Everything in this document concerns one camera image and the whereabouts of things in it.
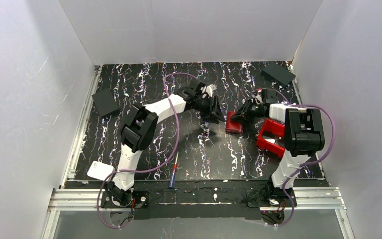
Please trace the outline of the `red leather card holder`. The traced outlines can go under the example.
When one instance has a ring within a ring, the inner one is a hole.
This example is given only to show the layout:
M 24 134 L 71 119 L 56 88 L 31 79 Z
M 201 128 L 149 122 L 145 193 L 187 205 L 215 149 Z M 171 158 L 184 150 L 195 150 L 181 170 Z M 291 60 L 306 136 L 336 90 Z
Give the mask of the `red leather card holder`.
M 234 114 L 235 114 L 234 111 L 227 113 L 225 132 L 226 133 L 241 134 L 243 132 L 243 125 L 239 122 L 234 122 L 231 120 L 231 117 Z

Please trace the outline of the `red plastic bin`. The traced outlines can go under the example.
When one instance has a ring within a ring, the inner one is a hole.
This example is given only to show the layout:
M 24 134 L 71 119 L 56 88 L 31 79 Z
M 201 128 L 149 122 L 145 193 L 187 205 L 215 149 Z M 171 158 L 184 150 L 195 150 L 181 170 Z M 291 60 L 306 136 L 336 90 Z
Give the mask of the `red plastic bin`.
M 266 150 L 278 158 L 285 152 L 284 139 L 285 126 L 272 119 L 265 119 L 257 136 L 256 145 L 261 150 Z

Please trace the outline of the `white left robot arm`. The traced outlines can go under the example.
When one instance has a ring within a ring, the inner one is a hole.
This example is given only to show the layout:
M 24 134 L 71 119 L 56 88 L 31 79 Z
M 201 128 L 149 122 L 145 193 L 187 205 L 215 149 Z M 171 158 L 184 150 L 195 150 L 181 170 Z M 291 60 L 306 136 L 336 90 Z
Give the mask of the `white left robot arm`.
M 194 109 L 200 113 L 204 122 L 220 123 L 225 121 L 216 86 L 206 85 L 192 80 L 189 86 L 155 103 L 142 105 L 135 103 L 123 116 L 120 124 L 121 156 L 118 171 L 112 182 L 106 183 L 105 190 L 119 202 L 131 199 L 135 170 L 142 152 L 148 148 L 154 138 L 156 126 L 161 121 Z

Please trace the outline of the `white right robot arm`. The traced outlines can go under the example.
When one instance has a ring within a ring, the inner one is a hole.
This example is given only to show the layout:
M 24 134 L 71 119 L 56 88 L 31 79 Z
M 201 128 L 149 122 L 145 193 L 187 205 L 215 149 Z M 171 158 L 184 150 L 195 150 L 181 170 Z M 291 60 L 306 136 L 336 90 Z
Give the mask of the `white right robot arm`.
M 275 89 L 258 89 L 236 111 L 229 112 L 227 125 L 236 126 L 251 123 L 256 118 L 264 118 L 262 132 L 270 132 L 281 137 L 283 146 L 258 135 L 257 145 L 277 156 L 281 161 L 277 170 L 271 175 L 274 188 L 290 189 L 298 171 L 325 144 L 321 111 L 317 108 L 301 108 L 279 103 L 280 92 Z

